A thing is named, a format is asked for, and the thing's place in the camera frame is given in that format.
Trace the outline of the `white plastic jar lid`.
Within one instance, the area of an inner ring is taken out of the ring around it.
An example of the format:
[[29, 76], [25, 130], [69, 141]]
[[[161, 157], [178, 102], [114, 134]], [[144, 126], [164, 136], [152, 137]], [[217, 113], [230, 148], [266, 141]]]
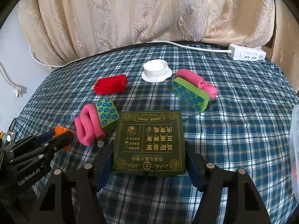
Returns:
[[168, 63], [162, 59], [147, 61], [143, 65], [141, 77], [148, 83], [161, 83], [172, 76]]

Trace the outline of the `white wall plug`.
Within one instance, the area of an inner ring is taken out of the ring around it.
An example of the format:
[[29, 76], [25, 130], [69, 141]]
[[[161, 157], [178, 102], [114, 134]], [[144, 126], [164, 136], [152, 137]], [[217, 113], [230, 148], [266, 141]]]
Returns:
[[22, 87], [20, 87], [19, 85], [15, 84], [10, 77], [8, 76], [4, 66], [2, 63], [0, 63], [0, 71], [1, 71], [1, 76], [4, 79], [4, 81], [10, 85], [14, 90], [15, 90], [15, 97], [19, 98], [22, 94]]

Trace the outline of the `cream patterned curtain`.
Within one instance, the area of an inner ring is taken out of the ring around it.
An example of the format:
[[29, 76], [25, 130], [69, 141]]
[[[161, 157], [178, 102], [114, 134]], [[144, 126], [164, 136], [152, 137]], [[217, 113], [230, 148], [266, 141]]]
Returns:
[[298, 90], [298, 23], [282, 0], [20, 0], [18, 16], [44, 64], [146, 41], [266, 46]]

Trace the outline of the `dark green tea box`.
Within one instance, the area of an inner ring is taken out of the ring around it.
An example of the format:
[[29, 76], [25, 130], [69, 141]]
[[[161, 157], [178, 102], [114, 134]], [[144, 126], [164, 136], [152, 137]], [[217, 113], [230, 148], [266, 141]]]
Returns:
[[122, 112], [114, 143], [112, 170], [154, 177], [184, 175], [185, 145], [180, 111]]

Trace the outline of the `green dotted block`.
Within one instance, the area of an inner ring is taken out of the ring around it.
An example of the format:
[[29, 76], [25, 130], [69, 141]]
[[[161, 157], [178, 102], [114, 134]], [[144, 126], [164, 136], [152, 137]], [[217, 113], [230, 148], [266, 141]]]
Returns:
[[104, 98], [95, 104], [100, 124], [105, 133], [117, 128], [119, 112], [117, 111], [111, 97]]
[[207, 92], [180, 77], [173, 80], [172, 92], [200, 113], [206, 110], [210, 99]]

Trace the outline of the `white power strip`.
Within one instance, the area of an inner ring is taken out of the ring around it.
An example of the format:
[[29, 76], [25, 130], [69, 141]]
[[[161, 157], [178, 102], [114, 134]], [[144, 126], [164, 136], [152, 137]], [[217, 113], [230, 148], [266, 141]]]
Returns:
[[261, 48], [230, 44], [228, 50], [228, 56], [234, 61], [258, 61], [266, 58], [266, 52]]

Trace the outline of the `pink foam roller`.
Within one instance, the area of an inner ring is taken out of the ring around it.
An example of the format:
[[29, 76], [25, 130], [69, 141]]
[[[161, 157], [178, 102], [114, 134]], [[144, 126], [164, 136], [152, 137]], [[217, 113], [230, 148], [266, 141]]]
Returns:
[[91, 146], [106, 136], [93, 104], [86, 104], [82, 108], [80, 115], [75, 118], [75, 128], [78, 141], [84, 146]]
[[202, 89], [203, 91], [207, 92], [210, 95], [211, 99], [215, 99], [217, 96], [217, 88], [210, 84], [209, 82], [205, 81], [203, 77], [188, 69], [179, 69], [176, 72], [176, 77], [180, 77], [194, 86]]

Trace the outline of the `blue plaid tablecloth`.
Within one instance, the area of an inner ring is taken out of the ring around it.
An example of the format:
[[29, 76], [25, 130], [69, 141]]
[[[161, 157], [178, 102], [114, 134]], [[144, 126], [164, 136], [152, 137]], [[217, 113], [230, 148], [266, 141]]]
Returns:
[[[143, 64], [163, 59], [174, 73], [185, 68], [218, 89], [198, 114], [171, 92], [172, 79], [142, 80]], [[282, 70], [269, 60], [238, 62], [226, 54], [171, 45], [131, 47], [87, 58], [52, 72], [25, 105], [14, 130], [17, 139], [61, 125], [75, 129], [85, 104], [103, 96], [93, 87], [102, 77], [126, 74], [122, 94], [112, 95], [118, 111], [180, 110], [184, 138], [219, 168], [243, 167], [254, 181], [272, 223], [286, 223], [297, 202], [292, 193], [289, 131], [298, 97]], [[202, 193], [189, 176], [144, 182], [139, 176], [111, 174], [98, 194], [107, 223], [191, 223]]]

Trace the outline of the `red building block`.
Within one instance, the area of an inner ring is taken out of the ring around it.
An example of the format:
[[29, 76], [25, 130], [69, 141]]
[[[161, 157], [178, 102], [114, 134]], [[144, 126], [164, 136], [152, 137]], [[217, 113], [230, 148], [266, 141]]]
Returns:
[[94, 92], [98, 95], [123, 93], [127, 87], [127, 76], [125, 74], [100, 78], [94, 85]]

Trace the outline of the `clear plastic bowl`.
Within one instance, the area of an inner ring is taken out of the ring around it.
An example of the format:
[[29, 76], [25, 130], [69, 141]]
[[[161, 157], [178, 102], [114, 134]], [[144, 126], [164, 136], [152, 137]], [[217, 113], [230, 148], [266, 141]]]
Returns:
[[297, 202], [298, 202], [298, 110], [299, 110], [299, 105], [296, 105], [292, 111], [290, 140], [289, 140], [292, 191], [294, 193]]

